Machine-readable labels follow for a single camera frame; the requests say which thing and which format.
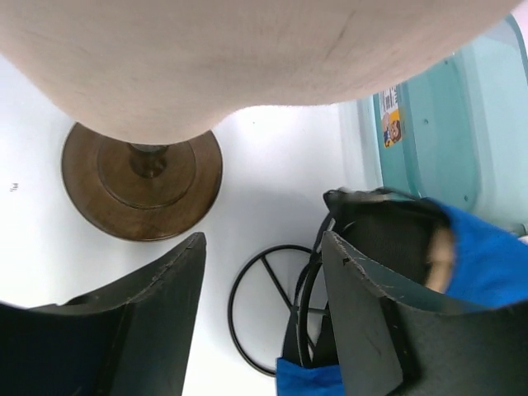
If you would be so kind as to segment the beige hat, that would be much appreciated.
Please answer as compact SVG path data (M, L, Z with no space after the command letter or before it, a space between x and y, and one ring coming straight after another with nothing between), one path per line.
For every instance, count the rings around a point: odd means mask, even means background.
M450 284L455 264L454 235L448 228L438 228L432 235L427 264L429 267L425 286L444 294Z

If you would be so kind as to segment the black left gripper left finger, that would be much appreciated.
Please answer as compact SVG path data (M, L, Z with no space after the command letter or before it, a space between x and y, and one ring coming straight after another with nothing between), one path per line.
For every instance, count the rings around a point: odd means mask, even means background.
M194 233L66 304L3 304L2 394L181 394L205 258L205 235Z

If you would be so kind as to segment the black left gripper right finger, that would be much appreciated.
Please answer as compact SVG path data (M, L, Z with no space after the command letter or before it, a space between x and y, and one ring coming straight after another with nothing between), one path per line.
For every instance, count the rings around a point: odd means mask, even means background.
M322 258L345 394L526 394L526 302L488 309L436 293L333 232Z

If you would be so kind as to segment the blue cap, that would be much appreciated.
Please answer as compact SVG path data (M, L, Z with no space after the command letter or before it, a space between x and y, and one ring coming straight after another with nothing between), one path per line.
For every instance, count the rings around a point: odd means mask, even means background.
M488 309L519 302L527 304L526 243L463 210L424 200L439 206L454 235L455 264L443 295ZM330 308L322 258L322 268L309 300L307 330L311 346L318 340L324 312L330 313ZM339 360L336 365L303 368L282 355L276 362L276 392L279 395L347 395Z

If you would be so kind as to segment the black baseball cap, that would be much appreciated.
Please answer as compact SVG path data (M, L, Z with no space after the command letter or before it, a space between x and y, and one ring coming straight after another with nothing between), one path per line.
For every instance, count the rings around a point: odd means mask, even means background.
M433 250L450 222L438 205L389 188L373 191L330 190L323 194L328 208L317 232L309 262L295 286L282 356L303 368L338 363L329 312L323 313L315 345L307 330L309 300L322 268L323 234L333 231L369 259L424 285L433 272Z

